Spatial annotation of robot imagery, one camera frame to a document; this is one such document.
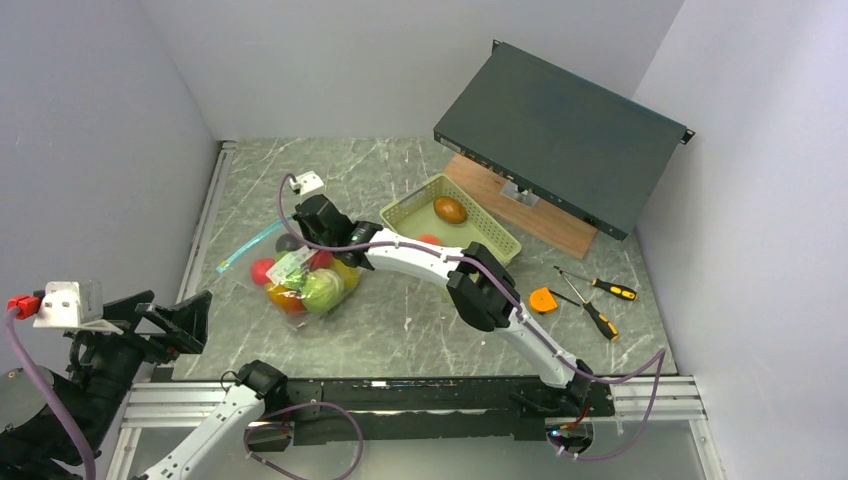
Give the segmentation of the dark eggplant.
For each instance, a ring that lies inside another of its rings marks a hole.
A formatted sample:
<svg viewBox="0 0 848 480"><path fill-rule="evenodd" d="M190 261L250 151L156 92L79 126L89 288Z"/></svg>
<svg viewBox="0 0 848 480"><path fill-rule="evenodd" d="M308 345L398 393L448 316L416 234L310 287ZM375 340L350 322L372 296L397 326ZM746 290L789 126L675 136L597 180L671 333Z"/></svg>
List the dark eggplant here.
<svg viewBox="0 0 848 480"><path fill-rule="evenodd" d="M302 246L303 243L294 235L289 233L281 234L275 241L275 251L277 253L296 251Z"/></svg>

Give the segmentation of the green bell pepper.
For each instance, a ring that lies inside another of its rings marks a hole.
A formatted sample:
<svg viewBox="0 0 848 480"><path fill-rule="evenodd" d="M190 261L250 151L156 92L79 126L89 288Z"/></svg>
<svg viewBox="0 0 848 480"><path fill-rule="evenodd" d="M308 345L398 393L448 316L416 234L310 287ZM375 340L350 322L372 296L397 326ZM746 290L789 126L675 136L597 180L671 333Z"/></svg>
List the green bell pepper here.
<svg viewBox="0 0 848 480"><path fill-rule="evenodd" d="M299 292L306 283L307 276L308 272L304 270L292 272L283 279L280 286L287 290Z"/></svg>

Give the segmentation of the yellow lemon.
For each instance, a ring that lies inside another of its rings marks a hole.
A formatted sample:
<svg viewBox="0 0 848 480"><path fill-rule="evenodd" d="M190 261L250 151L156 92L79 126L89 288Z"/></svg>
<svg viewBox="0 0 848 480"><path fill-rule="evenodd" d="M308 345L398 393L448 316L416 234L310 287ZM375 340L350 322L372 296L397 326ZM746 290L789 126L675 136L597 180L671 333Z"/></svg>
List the yellow lemon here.
<svg viewBox="0 0 848 480"><path fill-rule="evenodd" d="M331 268L341 278L345 291L351 291L358 286L360 274L356 268L348 267L336 258L333 259Z"/></svg>

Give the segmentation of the clear blue-zip bag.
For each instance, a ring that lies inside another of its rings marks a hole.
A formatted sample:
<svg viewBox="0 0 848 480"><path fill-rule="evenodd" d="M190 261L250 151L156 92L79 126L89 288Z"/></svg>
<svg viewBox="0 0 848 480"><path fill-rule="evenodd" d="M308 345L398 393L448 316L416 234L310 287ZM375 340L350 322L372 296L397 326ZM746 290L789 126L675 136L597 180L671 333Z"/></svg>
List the clear blue-zip bag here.
<svg viewBox="0 0 848 480"><path fill-rule="evenodd" d="M216 271L258 292L294 329L331 312L360 284L358 270L304 245L279 220L223 259Z"/></svg>

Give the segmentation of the green white cabbage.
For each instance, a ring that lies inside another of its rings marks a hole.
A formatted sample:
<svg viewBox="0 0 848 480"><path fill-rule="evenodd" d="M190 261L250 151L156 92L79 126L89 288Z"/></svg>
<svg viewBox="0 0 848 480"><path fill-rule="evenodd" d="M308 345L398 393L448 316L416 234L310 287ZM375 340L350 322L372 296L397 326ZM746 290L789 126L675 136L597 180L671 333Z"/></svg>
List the green white cabbage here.
<svg viewBox="0 0 848 480"><path fill-rule="evenodd" d="M343 294L342 278L333 270L318 269L307 274L301 301L309 312L325 313L341 301Z"/></svg>

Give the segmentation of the red apple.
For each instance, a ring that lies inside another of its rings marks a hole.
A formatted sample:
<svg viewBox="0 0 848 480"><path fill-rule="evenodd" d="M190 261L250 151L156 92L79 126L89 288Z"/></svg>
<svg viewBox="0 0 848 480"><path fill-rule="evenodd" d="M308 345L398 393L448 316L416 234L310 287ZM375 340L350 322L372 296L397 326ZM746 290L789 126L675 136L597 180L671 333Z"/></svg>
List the red apple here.
<svg viewBox="0 0 848 480"><path fill-rule="evenodd" d="M329 269L334 264L334 256L331 252L317 250L309 259L308 265L311 271Z"/></svg>

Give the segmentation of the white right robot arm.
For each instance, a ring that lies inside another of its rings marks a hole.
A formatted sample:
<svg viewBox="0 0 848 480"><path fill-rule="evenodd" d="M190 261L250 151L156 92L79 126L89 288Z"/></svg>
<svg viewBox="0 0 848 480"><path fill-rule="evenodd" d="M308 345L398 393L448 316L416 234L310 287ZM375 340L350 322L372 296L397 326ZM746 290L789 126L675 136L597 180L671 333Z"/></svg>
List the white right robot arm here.
<svg viewBox="0 0 848 480"><path fill-rule="evenodd" d="M538 324L512 277L483 244L440 247L373 222L354 222L323 194L298 203L293 219L308 246L349 267L405 274L443 287L466 324L499 335L534 367L560 413L574 415L588 404L591 370Z"/></svg>

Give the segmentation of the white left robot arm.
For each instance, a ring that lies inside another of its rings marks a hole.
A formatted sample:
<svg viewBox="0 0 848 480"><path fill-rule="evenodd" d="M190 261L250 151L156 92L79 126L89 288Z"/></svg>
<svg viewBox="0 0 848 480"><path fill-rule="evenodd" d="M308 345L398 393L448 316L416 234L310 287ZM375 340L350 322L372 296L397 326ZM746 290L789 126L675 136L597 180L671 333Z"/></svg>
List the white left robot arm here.
<svg viewBox="0 0 848 480"><path fill-rule="evenodd" d="M212 296L170 307L150 291L103 303L75 283L11 298L3 318L19 367L1 376L1 475L5 479L93 479L111 427L188 427L185 440L142 470L145 479L198 479L210 460L253 422L279 417L289 380L259 360L202 386L140 383L145 365L201 352ZM17 323L56 328L72 341L65 374L38 365Z"/></svg>

